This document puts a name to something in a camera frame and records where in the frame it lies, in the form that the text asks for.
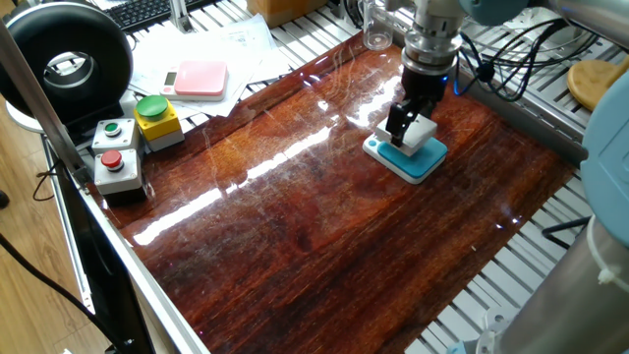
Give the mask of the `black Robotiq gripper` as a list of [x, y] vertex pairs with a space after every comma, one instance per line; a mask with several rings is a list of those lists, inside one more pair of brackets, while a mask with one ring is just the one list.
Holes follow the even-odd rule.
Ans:
[[420, 112], [431, 119], [432, 112], [444, 97], [447, 81], [446, 74], [425, 75], [404, 68], [401, 77], [404, 100], [391, 105], [385, 125], [393, 145], [402, 147], [405, 133]]

